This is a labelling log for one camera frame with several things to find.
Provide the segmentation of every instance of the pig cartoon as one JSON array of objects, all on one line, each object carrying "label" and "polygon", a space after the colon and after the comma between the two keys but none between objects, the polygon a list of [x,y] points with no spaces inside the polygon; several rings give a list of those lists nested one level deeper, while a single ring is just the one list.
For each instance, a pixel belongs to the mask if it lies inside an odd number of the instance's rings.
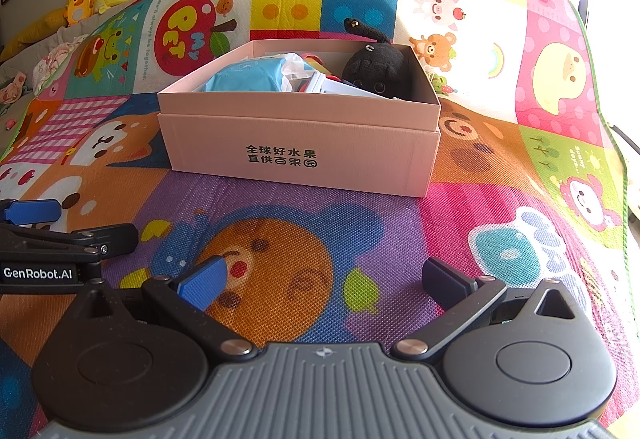
[{"label": "pig cartoon", "polygon": [[444,25],[452,31],[457,31],[456,20],[464,19],[465,12],[456,7],[458,0],[415,0],[418,7],[414,13],[424,13],[424,17],[431,17],[433,23]]}]

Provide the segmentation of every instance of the metal screw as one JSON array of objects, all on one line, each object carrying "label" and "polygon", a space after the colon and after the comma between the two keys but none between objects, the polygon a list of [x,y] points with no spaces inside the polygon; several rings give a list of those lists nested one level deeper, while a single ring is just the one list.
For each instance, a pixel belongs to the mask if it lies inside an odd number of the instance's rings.
[{"label": "metal screw", "polygon": [[396,349],[407,356],[420,356],[429,350],[429,345],[422,340],[407,339],[396,343]]},{"label": "metal screw", "polygon": [[247,340],[226,340],[220,345],[222,352],[229,356],[244,356],[249,354],[253,348],[253,345]]}]

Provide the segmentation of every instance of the round black knob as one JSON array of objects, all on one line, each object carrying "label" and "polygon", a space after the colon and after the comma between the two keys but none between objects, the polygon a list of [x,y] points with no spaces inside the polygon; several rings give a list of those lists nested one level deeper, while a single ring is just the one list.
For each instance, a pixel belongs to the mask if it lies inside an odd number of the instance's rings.
[{"label": "round black knob", "polygon": [[47,343],[31,379],[57,421],[117,433],[173,415],[196,396],[208,370],[202,349],[184,334],[108,317],[76,322]]},{"label": "round black knob", "polygon": [[597,417],[616,384],[602,338],[583,313],[535,313],[475,329],[449,345],[447,386],[466,405],[519,427],[559,427]]}]

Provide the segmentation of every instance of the frog cartoon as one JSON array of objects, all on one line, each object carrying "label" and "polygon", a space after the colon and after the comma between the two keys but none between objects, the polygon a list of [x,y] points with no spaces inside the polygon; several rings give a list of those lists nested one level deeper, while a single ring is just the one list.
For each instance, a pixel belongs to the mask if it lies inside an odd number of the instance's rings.
[{"label": "frog cartoon", "polygon": [[120,51],[116,48],[118,40],[122,38],[124,29],[114,28],[115,20],[100,34],[91,36],[80,49],[80,54],[74,67],[74,76],[84,78],[91,74],[95,82],[102,79],[102,69],[107,65],[114,65],[120,59]]}]

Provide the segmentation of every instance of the gray ribbed plate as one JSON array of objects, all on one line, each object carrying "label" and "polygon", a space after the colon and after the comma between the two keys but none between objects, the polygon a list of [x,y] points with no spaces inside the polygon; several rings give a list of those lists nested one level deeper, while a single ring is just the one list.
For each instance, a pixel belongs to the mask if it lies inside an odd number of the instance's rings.
[{"label": "gray ribbed plate", "polygon": [[517,431],[450,400],[432,370],[377,343],[271,343],[247,363],[217,369],[174,418],[112,436],[55,422],[43,439],[612,439],[596,422]]}]

